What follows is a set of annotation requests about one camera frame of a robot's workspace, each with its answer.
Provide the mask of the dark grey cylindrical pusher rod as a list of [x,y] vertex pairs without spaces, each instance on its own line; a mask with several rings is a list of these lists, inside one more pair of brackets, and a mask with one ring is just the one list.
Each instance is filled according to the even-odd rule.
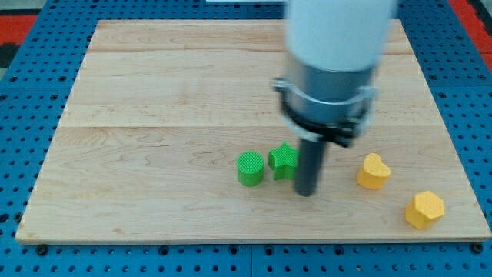
[[309,197],[316,192],[326,144],[326,142],[300,140],[298,166],[294,179],[294,189],[297,194]]

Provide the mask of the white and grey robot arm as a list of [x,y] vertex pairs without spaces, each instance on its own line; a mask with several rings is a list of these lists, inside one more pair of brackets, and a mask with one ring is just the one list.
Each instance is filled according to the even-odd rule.
[[300,139],[297,194],[316,192],[327,143],[347,148],[367,129],[372,79],[396,12],[396,0],[287,2],[285,70],[272,87]]

